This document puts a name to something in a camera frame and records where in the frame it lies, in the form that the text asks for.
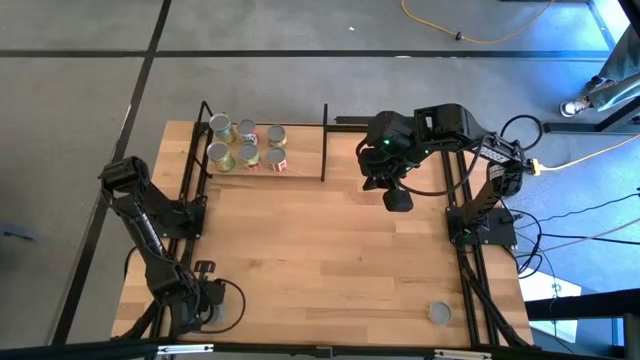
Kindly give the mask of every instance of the cable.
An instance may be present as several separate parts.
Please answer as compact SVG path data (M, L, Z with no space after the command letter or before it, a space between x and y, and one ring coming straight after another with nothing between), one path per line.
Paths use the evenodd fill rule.
M485 135L482 138L482 140L480 140L480 144L478 145L478 148L476 149L476 152L473 155L473 160L471 160L471 164L469 165L469 170L467 170L467 172L460 179L460 181L457 184L455 184L451 189L443 190L443 191L437 191L437 192L426 192L426 191L420 191L420 190L412 189L412 188L406 186L405 184L401 183L400 180L397 180L396 183L398 184L399 187L407 190L410 193L416 194L416 195L421 195L421 196L443 196L443 195L449 195L452 192L456 191L467 180L469 180L469 177L471 176L471 172L475 168L476 163L478 162L478 158L480 158L480 153L482 152L482 148L484 147L484 142L485 142L485 140L487 140L487 138L489 138L489 135Z
M516 258L516 259L518 259L518 258L525 257L525 256L527 256L527 257L531 257L531 254L518 255L518 256L516 256L515 258ZM523 276L523 277L518 277L518 279L523 280L523 279L526 279L526 278L528 278L528 277L531 277L531 276L533 276L535 273L537 273L537 272L538 272L538 270L540 270L540 266L542 265L542 255L540 255L540 254L533 254L533 256L534 256L534 257L537 257L537 258L540 260L540 262L538 262L538 266L536 266L536 268L535 268L535 269L533 269L533 272L532 272L531 274L527 274L527 275L525 275L525 276Z
M570 211L570 212L568 212L568 213L566 213L566 214L564 214L564 215L554 215L554 216L548 217L548 218L546 218L546 219L539 220L539 222L545 222L545 221L549 221L549 220L553 220L553 219L565 218L565 217L570 216L570 215L578 215L578 214L582 214L582 213L584 213L584 212L587 212L587 211L590 211L590 210L599 209L599 208L605 207L605 206L607 206L607 205L610 205L610 204L613 204L613 203L617 203L617 202L620 202L620 201L622 201L622 200L626 200L626 199L629 199L629 198L632 198L632 197L635 197L635 196L640 197L640 193L633 193L633 194L630 194L630 195L627 195L627 196L621 197L621 198L619 198L619 199L615 199L615 200L607 201L607 202L606 202L606 203L604 203L604 204L600 204L600 205L597 205L597 206L592 206L592 207L588 207L588 208L586 208L586 209L582 209L582 210L580 210L580 211ZM532 223L529 223L529 224L527 224L527 225L517 227L516 229L517 229L517 230L524 229L524 228L529 227L529 226L531 226L531 225L533 225L533 224L535 224L535 223L534 223L534 222L532 222Z
M581 162L583 162L583 161L585 161L587 159L591 159L594 156L598 156L598 155L603 154L603 153L605 153L605 152L607 152L609 150L613 150L615 148L618 148L618 147L628 143L629 141L635 140L635 139L638 139L638 138L640 138L640 134L638 134L636 136L633 136L633 137L630 137L627 140L619 142L619 143L617 143L615 145L612 145L612 146L606 147L606 148L604 148L602 150L599 150L599 151L596 151L594 153L591 153L591 154L589 154L587 156L581 157L580 159L568 162L568 163L566 163L564 165L560 165L560 166L556 166L556 167L546 167L546 166L540 164L540 171L558 171L558 170L566 169L569 166L573 166L573 165L581 163Z
M616 244L640 245L640 242L636 242L636 241L613 240L613 239L605 239L605 238L599 238L599 237L578 236L578 235L575 235L575 236L574 235L556 235L556 234L542 234L542 235L548 236L548 237L561 238L561 239L584 239L584 240L610 242L610 243L616 243Z
M461 232L462 232L462 230L458 230L458 232L453 236L454 242L457 242L458 235L460 235ZM480 243L480 237L478 236L478 233L474 233L474 235L476 236L476 240L477 241L476 241L475 244L471 245L472 246L472 250L471 251L466 251L464 245L456 245L456 250L458 250L458 246L460 246L460 251L463 254L473 254L473 253L477 252L478 249L480 248L480 246L482 246L482 244Z
M532 243L535 246L535 242L531 239L529 239L528 237L516 232L517 235L519 235L520 237L522 237L523 239L528 240L530 243ZM540 252L542 253L542 256L544 256L545 260L547 260L547 264L549 264L549 269L551 270L551 277L553 278L553 292L555 293L555 298L553 299L553 301L551 301L551 303L549 304L549 312L551 312L551 307L553 306L553 303L555 303L556 299L558 299L560 297L560 295L558 295L558 279L556 278L556 272L553 270L553 265L551 264L551 260L549 260L549 257L547 256L547 253L545 250L539 249ZM558 344L560 344L563 348L567 349L567 351L569 351L570 353L573 354L573 350L571 350L567 345L565 345L562 341L560 341L560 339L558 339L558 326L556 324L555 320L551 321L553 323L553 338L556 340L556 342Z
M225 282L231 286L233 286L234 288L236 288L236 290L238 290L238 292L240 293L240 296L242 297L242 310L240 310L240 315L238 316L238 319L231 325L229 325L228 327L224 328L224 329L220 329L220 330L192 330L191 332L193 333L197 333L197 334L222 334L224 332L227 332L231 329L233 329L234 327L236 327L240 321L242 321L242 318L244 317L244 312L247 309L247 298L244 295L244 291L242 291L242 289L240 288L240 286L238 286L236 283L234 283L231 280L226 280L226 279L219 279L222 282ZM209 301L209 307L210 307L210 311L213 312L213 305L211 305L211 301Z
M524 272L524 270L527 267L529 267L529 265L531 264L531 261L533 260L533 258L537 254L538 250L540 250L540 242L542 241L542 226L540 225L540 222L538 221L538 219L535 216L531 215L530 213L528 213L526 211L509 209L509 208L507 208L507 210L509 212L517 212L517 213L529 216L531 219L533 219L533 221L535 221L536 225L538 226L538 237L537 237L536 242L534 243L533 249L531 250L531 254L529 255L529 258L527 260L525 260L525 262L518 269L518 274L522 274Z
M360 150L367 144L367 138L362 139L356 146L356 157L360 157Z
M512 122L514 122L514 121L516 121L518 119L530 119L533 122L535 122L536 125L538 125L538 137L536 138L536 140L531 145L522 148L523 151L529 151L529 150L533 149L536 145L538 145L538 143L542 139L542 135L544 134L544 127L542 125L542 121L540 121L540 119L538 119L535 116L522 114L522 115L518 115L518 116L515 116L515 117L511 118L509 121L507 121L506 124L504 124L504 126L502 127L502 130L500 130L500 137L504 137L504 133L507 130L507 128L509 127L509 125L511 125Z
M568 242L568 243L564 243L564 244L561 244L561 245L557 245L557 246L554 246L554 247L550 247L550 248L548 248L546 251L551 251L551 250L559 249L559 248L561 248L561 247L565 247L565 246L570 246L570 245L574 245L574 244L577 244L577 243L581 243L581 242L583 242L583 241L590 240L590 239L592 239L592 238L605 236L605 235L611 234L611 233L613 233L613 232L616 232L616 231L618 231L618 230L622 230L622 229L626 228L627 226L631 226L631 225L633 225L633 224L637 223L638 221L640 221L640 218L637 218L637 219L635 219L635 220L633 220L633 221L630 221L630 222L628 222L628 223L626 223L626 224L620 225L620 226L618 226L618 227L617 227L617 228L615 228L615 229L612 229L612 230L609 230L609 231L605 231L605 232L603 232L603 233L601 233L601 234L598 234L598 235L589 236L589 237L581 238L580 240L571 241L571 242Z
M136 247L132 247L131 250L127 253L127 257L124 259L124 278L127 279L127 273L129 272L129 261L131 260L131 255L136 251Z
M431 22L429 22L427 20L424 20L424 19L421 19L421 18L419 18L417 16L412 15L409 12L409 10L407 10L406 0L401 0L402 11L404 11L405 15L407 15L410 18L412 18L413 20L415 20L415 21L417 21L417 22L419 22L421 24L424 24L424 25L427 25L427 26L431 26L432 28L438 29L438 30L440 30L442 32L445 32L445 33L451 35L451 36L454 36L456 38L456 40L467 40L467 41L472 42L474 44L480 44L480 45L495 45L495 44L507 41L507 40L511 39L512 37L520 34L526 28L531 26L531 24L533 24L540 17L540 15L544 14L544 12L547 11L547 9L549 9L549 7L551 7L551 5L553 5L553 3L555 3L555 2L556 2L556 0L551 0L547 4L547 6L545 6L545 8L542 9L542 11L540 11L536 16L531 18L531 20L529 20L524 26L520 27L515 32L513 32L513 33L511 33L511 34L509 34L509 35L507 35L505 37L502 37L500 39L497 39L497 40L482 41L482 40L476 40L476 39L472 39L470 37L463 36L461 32L455 33L455 32L453 32L453 31L451 31L451 30L449 30L449 29L447 29L445 27L442 27L440 25L436 25L436 24L431 23Z

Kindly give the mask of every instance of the black cable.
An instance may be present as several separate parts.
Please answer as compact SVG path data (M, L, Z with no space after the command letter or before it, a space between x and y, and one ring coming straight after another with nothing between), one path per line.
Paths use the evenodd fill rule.
M507 210L509 212L517 212L523 215L526 215L528 217L530 217L531 219L533 219L533 221L535 222L535 224L538 226L538 236L537 236L537 240L534 243L533 249L531 250L531 255L529 256L529 258L527 260L525 260L525 262L520 266L520 268L518 269L518 274L522 274L522 272L529 267L529 265L531 264L531 261L533 260L533 258L535 257L535 254L538 252L538 250L540 249L540 241L542 241L542 226L540 225L540 221L538 221L538 219L531 215L530 213L526 212L526 211L522 211L522 210L515 210L515 209L508 209Z
M516 256L515 258L516 258L516 259L518 259L518 258L525 257L525 256L526 256L526 257L531 257L531 254L518 255L518 256ZM533 269L533 272L532 272L531 274L527 274L527 275L525 275L525 276L523 276L523 277L518 277L518 279L523 280L523 279L526 279L526 278L528 278L528 277L531 277L531 276L535 275L535 273L537 273L537 272L538 272L538 270L540 270L540 266L542 265L542 255L540 255L540 254L533 254L533 256L534 256L534 257L537 257L537 258L540 260L540 261L538 262L538 265L535 267L535 269Z
M635 242L635 241L614 240L614 239L605 239L605 238L579 236L579 235L542 234L542 236L555 237L555 238L561 238L561 239L585 239L585 240L594 240L594 241L604 241L604 242L610 242L615 244L640 245L640 242Z
M360 150L367 144L367 138L364 138L362 141L358 143L356 146L356 157L360 157Z
M533 122L536 123L536 125L538 125L538 137L536 138L536 140L529 146L527 147L523 147L522 150L523 151L528 151L533 149L536 145L538 145L538 143L540 142L540 140L542 139L542 135L544 134L544 128L542 126L542 121L540 121L537 117L532 116L532 115L518 115L515 116L513 118L511 118L509 121L507 121L506 124L504 124L504 126L502 127L502 130L500 131L500 137L504 137L504 133L507 130L507 128L509 127L509 125L511 125L512 122L518 120L518 119L530 119L533 120Z
M398 184L399 187L407 190L410 193L416 194L416 195L421 195L421 196L443 196L443 195L449 195L452 192L456 191L465 182L467 182L467 180L469 180L469 177L471 176L471 172L475 168L476 163L478 162L478 159L480 158L480 152L482 152L482 148L484 147L484 142L485 142L485 140L487 140L487 138L489 138L489 135L485 135L482 138L482 140L480 140L480 144L478 145L478 148L476 149L476 152L473 155L473 160L471 160L471 165L469 165L469 170L467 170L467 172L460 179L460 181L457 184L453 185L453 187L451 187L451 189L443 190L443 191L437 191L437 192L426 192L426 191L419 191L419 190L412 189L412 188L406 186L405 184L401 183L400 180L397 180L396 183Z
M240 296L242 297L242 310L240 310L240 315L238 316L238 319L233 324L229 325L228 327L226 327L224 329L220 329L220 330L192 330L191 332L193 332L193 333L197 333L197 334L222 334L222 333L227 332L227 331L233 329L234 327L236 327L240 323L240 321L242 321L242 318L244 317L244 312L247 309L247 298L244 295L244 291L242 291L240 286L238 286L236 283L234 283L231 280L227 280L227 279L218 279L218 280L233 286L240 293ZM213 305L211 305L211 301L210 300L209 300L209 307L211 308L210 311L213 312Z
M522 237L523 239L526 239L527 241L529 241L530 243L532 243L535 246L535 242L531 239L529 239L526 236L520 235L520 237ZM553 291L556 295L556 297L553 299L553 301L551 301L551 303L549 304L549 312L551 312L551 307L553 306L553 303L556 301L556 299L558 299L559 295L558 295L558 283L557 283L557 278L556 278L556 272L553 270L553 265L551 264L551 260L549 260L549 257L547 256L547 253L542 250L539 249L539 251L542 253L542 256L544 256L545 260L547 260L547 264L549 264L549 269L551 270L551 277L553 278ZM570 353L573 354L573 350L571 350L567 345L563 344L562 341L560 341L560 339L558 339L558 327L556 325L556 321L553 321L553 338L556 340L556 342L558 344L560 344L562 347L564 347L565 349L567 349L567 351L569 351Z
M131 250L127 253L127 257L124 259L124 278L127 279L127 273L129 272L129 261L131 260L131 255L136 251L136 247L132 247Z
M619 198L619 199L615 199L615 200L607 201L607 202L606 202L606 203L604 203L604 204L600 204L600 205L597 205L597 206L588 207L588 208L583 209L583 210L580 210L580 211L570 211L570 212L568 212L568 213L566 213L566 214L564 214L564 215L554 215L554 216L548 217L548 218L546 218L546 219L539 220L539 222L545 222L545 221L549 221L549 220L553 220L553 219L565 218L565 217L570 216L570 215L582 214L582 213L584 213L584 212L587 212L587 211L590 211L590 210L599 209L599 208L601 208L601 207L605 207L605 206L607 206L607 205L610 205L610 204L613 204L613 203L617 203L617 202L620 202L620 201L623 201L623 200L626 200L626 199L629 199L629 198L632 198L632 197L635 197L635 196L640 197L640 193L633 193L633 194L630 194L630 195L627 195L627 196L621 197L621 198ZM517 230L524 229L524 228L529 227L529 226L531 226L531 225L533 225L533 224L535 224L535 223L530 223L530 224L527 224L527 225L524 225L524 226L520 226L520 227L517 227L516 229L517 229Z
M475 248L472 248L471 251L466 251L465 248L464 248L464 245L462 245L462 244L458 245L458 241L457 240L458 240L458 236L460 235L461 232L462 232L462 230L458 230L458 232L453 236L453 242L454 242L454 244L456 244L456 246L455 246L456 249L458 249L458 246L460 246L460 251L463 254L473 254L473 253L477 252L478 249L480 248L480 246L482 246L482 244L480 243L480 237L478 236L478 233L473 233L476 236L476 243L473 244L472 246L475 246Z

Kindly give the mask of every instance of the can label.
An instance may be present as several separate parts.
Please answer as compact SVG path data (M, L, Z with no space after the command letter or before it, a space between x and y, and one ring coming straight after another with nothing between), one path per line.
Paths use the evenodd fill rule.
M231 144L235 139L233 130L231 128L222 131L215 131L213 134L215 135L216 139L222 141L225 144Z
M255 133L253 133L253 134L242 134L242 135L240 135L240 137L242 138L242 143L249 143L249 144L253 144L255 146L258 146L258 135L256 135Z
M283 148L286 143L287 143L286 137L282 139L282 141L269 141L269 145L271 145L271 147L279 147L279 148Z
M233 157L231 156L231 154L227 155L222 160L215 161L215 163L216 163L216 169L218 169L218 171L220 171L220 172L229 172L229 171L233 170L233 167L236 164L236 162L233 159Z
M271 170L273 170L275 172L281 172L281 171L284 171L284 169L287 168L287 160L282 160L279 163L269 164L269 165L271 165Z
M244 167L247 168L247 170L254 172L256 170L258 170L260 168L260 163L255 163L255 164L244 164Z

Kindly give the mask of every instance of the metal stand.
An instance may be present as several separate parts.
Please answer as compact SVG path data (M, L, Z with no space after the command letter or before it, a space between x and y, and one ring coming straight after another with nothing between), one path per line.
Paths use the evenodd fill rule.
M624 358L640 359L640 289L525 303L529 320L624 319Z
M563 134L640 134L640 97L633 99L608 118L598 124L545 123L545 133Z

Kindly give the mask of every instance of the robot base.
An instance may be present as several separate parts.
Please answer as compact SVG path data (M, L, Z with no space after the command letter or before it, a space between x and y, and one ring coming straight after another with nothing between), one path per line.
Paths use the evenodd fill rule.
M487 222L478 229L478 237L465 236L462 209L450 207L446 210L449 239L456 245L504 245L517 244L513 222L508 210L494 208L487 214Z

